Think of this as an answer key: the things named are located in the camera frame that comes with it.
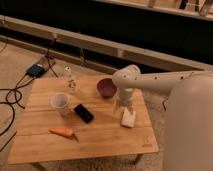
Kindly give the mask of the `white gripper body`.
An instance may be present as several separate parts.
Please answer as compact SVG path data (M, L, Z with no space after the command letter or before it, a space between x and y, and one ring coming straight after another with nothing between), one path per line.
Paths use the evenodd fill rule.
M133 92L132 88L119 88L116 93L113 112L116 113L121 107L126 107L133 113Z

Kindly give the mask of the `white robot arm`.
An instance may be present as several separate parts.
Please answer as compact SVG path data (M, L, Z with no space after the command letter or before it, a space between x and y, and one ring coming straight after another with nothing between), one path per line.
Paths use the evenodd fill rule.
M123 105L129 88L168 96L163 171L213 171L213 70L143 74L129 65L112 80Z

